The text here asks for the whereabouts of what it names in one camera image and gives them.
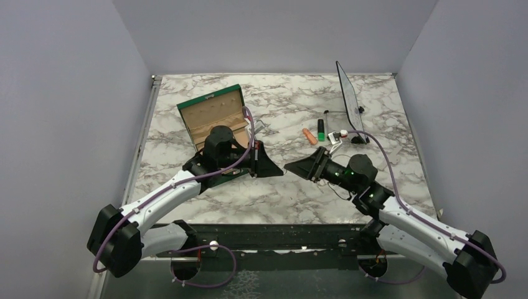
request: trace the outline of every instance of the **white wall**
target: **white wall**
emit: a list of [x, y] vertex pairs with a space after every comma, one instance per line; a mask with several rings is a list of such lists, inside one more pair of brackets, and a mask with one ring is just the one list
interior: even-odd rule
[[397, 72], [436, 0], [114, 0], [155, 74]]
[[397, 75], [443, 220], [490, 236], [508, 279], [528, 287], [528, 2], [439, 0]]
[[110, 0], [0, 4], [0, 298], [83, 298], [149, 72]]

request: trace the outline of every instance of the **marble table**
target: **marble table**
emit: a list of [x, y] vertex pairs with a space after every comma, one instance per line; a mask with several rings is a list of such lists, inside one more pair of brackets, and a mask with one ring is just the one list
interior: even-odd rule
[[[395, 177], [402, 197], [419, 210], [434, 215], [435, 210], [417, 155], [394, 78], [383, 75], [350, 75], [357, 99], [365, 108], [366, 131], [376, 136], [388, 153], [399, 146]], [[176, 108], [178, 103], [240, 84], [244, 100], [253, 116], [268, 126], [257, 134], [270, 158], [280, 167], [313, 153], [301, 130], [317, 130], [323, 111], [344, 112], [337, 75], [211, 74], [167, 75], [161, 89], [144, 147], [143, 158], [131, 200], [170, 179], [194, 154], [194, 147]], [[329, 116], [331, 130], [351, 128], [344, 113]], [[335, 161], [345, 164], [350, 155], [365, 153], [380, 170], [377, 181], [392, 189], [383, 157], [375, 143], [345, 144]], [[336, 188], [346, 197], [347, 193]], [[323, 182], [315, 184], [294, 174], [253, 179], [243, 176], [209, 189], [177, 207], [159, 222], [184, 219], [189, 223], [305, 224], [366, 223], [350, 202], [336, 196]]]

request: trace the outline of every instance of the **beige foam insert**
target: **beige foam insert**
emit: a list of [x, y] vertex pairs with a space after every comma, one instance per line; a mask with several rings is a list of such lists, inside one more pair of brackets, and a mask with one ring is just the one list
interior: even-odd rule
[[242, 99], [238, 90], [185, 107], [181, 109], [181, 115], [198, 150], [204, 147], [205, 138], [209, 136], [211, 129], [219, 125], [231, 128], [235, 139], [243, 147], [249, 142], [244, 129], [247, 122], [242, 114]]

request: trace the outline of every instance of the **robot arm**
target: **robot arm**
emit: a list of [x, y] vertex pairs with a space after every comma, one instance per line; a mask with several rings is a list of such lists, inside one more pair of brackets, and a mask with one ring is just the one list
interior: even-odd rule
[[371, 243], [430, 268], [460, 295], [481, 298], [499, 269], [489, 238], [478, 230], [468, 234], [413, 209], [375, 181], [377, 169], [364, 154], [352, 156], [347, 166], [332, 161], [331, 153], [341, 144], [338, 135], [342, 133], [329, 134], [331, 141], [334, 137], [330, 152], [319, 147], [310, 157], [286, 164], [285, 169], [349, 191], [357, 209], [373, 218], [364, 229], [365, 238], [375, 239]]
[[168, 182], [119, 209], [104, 207], [93, 226], [88, 249], [115, 277], [121, 277], [144, 257], [183, 248], [192, 231], [185, 222], [155, 229], [152, 226], [183, 202], [215, 186], [225, 175], [223, 169], [234, 164], [236, 171], [246, 169], [253, 177], [283, 175], [266, 155], [262, 141], [255, 140], [245, 152], [229, 127], [214, 127], [205, 139], [204, 149]]

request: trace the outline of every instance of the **box lid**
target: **box lid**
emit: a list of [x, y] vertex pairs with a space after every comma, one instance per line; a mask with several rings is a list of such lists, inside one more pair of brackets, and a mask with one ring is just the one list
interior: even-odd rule
[[244, 100], [239, 84], [209, 93], [177, 105], [196, 150], [204, 147], [205, 138], [215, 126], [233, 130], [238, 143], [246, 147], [249, 141], [242, 113]]

